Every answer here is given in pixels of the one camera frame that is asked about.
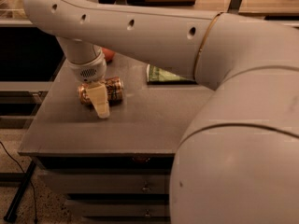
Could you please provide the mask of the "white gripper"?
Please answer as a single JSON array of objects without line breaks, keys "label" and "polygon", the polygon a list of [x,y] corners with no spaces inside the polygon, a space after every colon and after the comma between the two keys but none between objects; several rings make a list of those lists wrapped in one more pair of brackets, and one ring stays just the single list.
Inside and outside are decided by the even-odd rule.
[{"label": "white gripper", "polygon": [[88,85],[86,92],[98,117],[107,119],[110,115],[107,99],[107,87],[104,83],[94,82],[102,80],[107,71],[105,55],[101,52],[94,60],[84,64],[68,63],[75,78],[83,83],[93,82]]}]

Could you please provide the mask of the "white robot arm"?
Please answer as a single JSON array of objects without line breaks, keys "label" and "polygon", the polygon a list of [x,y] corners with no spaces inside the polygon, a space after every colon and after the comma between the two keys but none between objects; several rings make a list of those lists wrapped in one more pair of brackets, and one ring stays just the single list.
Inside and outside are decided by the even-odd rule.
[{"label": "white robot arm", "polygon": [[24,0],[69,63],[96,47],[125,94],[107,119],[68,66],[20,152],[91,224],[299,224],[298,33],[215,11]]}]

